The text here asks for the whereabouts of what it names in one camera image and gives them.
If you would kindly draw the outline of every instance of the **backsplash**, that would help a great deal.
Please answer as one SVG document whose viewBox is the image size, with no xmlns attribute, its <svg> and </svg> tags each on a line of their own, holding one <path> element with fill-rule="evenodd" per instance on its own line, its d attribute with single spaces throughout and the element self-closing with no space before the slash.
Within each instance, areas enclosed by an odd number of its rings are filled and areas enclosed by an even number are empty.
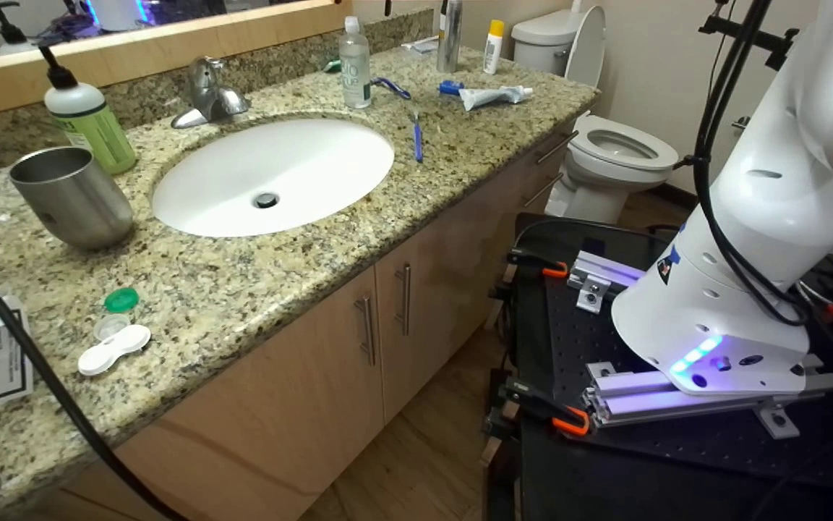
<svg viewBox="0 0 833 521">
<path fill-rule="evenodd" d="M 432 33 L 433 11 L 416 11 L 364 27 L 372 53 L 416 41 Z M 335 57 L 339 30 L 281 46 L 262 46 L 247 56 L 225 57 L 225 83 L 236 93 L 262 90 L 299 75 L 323 70 Z M 140 128 L 157 119 L 173 119 L 189 111 L 189 67 L 163 75 L 147 75 L 105 88 L 105 96 L 124 128 Z M 18 156 L 63 144 L 44 104 L 25 104 L 0 114 L 0 167 Z"/>
</svg>

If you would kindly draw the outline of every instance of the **white robot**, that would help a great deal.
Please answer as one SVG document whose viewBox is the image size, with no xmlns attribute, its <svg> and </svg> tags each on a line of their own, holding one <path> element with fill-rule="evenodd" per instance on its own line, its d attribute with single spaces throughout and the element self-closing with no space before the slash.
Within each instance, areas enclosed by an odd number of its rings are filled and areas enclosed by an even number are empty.
<svg viewBox="0 0 833 521">
<path fill-rule="evenodd" d="M 777 289 L 833 248 L 833 0 L 819 4 L 709 199 L 719 231 Z M 789 305 L 767 302 L 799 322 Z M 702 209 L 612 302 L 624 344 L 689 393 L 805 390 L 809 339 L 783 322 L 737 282 Z"/>
</svg>

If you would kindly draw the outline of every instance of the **toilet tank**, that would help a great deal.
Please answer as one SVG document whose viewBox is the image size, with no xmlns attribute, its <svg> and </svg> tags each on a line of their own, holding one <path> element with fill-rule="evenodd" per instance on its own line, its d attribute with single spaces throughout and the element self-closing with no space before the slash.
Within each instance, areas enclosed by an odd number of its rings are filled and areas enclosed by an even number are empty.
<svg viewBox="0 0 833 521">
<path fill-rule="evenodd" d="M 575 17 L 570 9 L 513 27 L 516 63 L 520 70 L 565 75 Z"/>
</svg>

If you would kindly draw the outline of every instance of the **white sink basin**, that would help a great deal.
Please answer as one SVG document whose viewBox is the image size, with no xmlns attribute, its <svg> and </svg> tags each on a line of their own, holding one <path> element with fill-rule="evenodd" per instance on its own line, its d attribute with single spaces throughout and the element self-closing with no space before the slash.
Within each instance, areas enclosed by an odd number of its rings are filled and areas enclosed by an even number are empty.
<svg viewBox="0 0 833 521">
<path fill-rule="evenodd" d="M 339 119 L 249 128 L 189 154 L 157 192 L 163 224 L 202 238 L 249 238 L 323 219 L 388 177 L 393 147 Z"/>
</svg>

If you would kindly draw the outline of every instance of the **granite countertop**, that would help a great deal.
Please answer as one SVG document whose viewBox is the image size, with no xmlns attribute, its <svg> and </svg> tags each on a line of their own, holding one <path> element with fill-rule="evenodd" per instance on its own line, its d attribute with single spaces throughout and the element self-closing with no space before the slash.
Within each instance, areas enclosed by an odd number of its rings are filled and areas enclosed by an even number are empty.
<svg viewBox="0 0 833 521">
<path fill-rule="evenodd" d="M 291 231 L 212 240 L 173 231 L 153 216 L 150 192 L 181 150 L 235 128 L 134 128 L 141 160 L 118 185 L 131 196 L 135 234 L 108 253 L 83 254 L 57 244 L 0 172 L 0 292 L 25 305 L 31 335 L 56 374 L 96 428 L 122 442 L 411 238 L 495 167 L 529 150 L 537 135 L 568 125 L 595 96 L 552 75 L 518 75 L 513 63 L 497 75 L 471 70 L 481 70 L 476 53 L 463 53 L 455 75 L 437 73 L 427 56 L 381 53 L 372 57 L 372 75 L 398 82 L 413 102 L 372 90 L 372 106 L 362 114 L 343 111 L 335 75 L 303 75 L 252 93 L 247 125 L 283 115 L 355 119 L 395 150 L 393 172 L 372 195 Z M 526 83 L 536 93 L 518 106 L 466 114 L 458 98 L 437 96 L 442 77 L 459 77 L 466 88 Z M 423 167 L 411 154 L 411 106 L 423 111 Z M 118 286 L 140 289 L 135 318 L 153 329 L 153 344 L 122 358 L 115 371 L 83 380 L 74 358 L 96 342 L 102 297 Z M 0 515 L 51 488 L 83 458 L 87 442 L 41 383 L 31 397 L 2 406 Z"/>
</svg>

